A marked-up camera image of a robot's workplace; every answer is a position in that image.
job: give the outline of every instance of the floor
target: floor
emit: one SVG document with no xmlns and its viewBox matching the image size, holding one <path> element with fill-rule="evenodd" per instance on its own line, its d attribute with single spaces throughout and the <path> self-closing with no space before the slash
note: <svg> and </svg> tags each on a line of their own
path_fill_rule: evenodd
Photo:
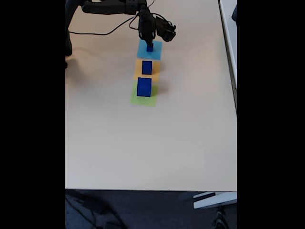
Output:
<svg viewBox="0 0 305 229">
<path fill-rule="evenodd" d="M 102 199 L 111 205 L 128 229 L 212 229 L 216 208 L 193 209 L 192 196 L 198 192 L 158 191 L 80 191 Z M 89 210 L 73 198 L 68 200 L 87 218 Z M 225 219 L 230 229 L 236 229 L 236 204 L 224 206 Z M 106 222 L 116 222 L 111 215 L 97 215 L 96 225 L 105 227 Z M 66 229 L 91 229 L 92 226 L 66 202 Z"/>
</svg>

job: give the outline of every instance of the table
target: table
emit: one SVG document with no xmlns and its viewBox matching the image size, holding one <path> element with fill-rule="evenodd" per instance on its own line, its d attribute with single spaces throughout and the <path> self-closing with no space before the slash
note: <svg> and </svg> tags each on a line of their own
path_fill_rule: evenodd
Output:
<svg viewBox="0 0 305 229">
<path fill-rule="evenodd" d="M 130 104 L 137 31 L 71 34 L 65 187 L 236 191 L 237 116 L 218 2 L 156 0 L 150 9 L 177 26 L 163 43 L 155 107 Z M 105 33 L 129 17 L 78 9 L 69 30 Z"/>
</svg>

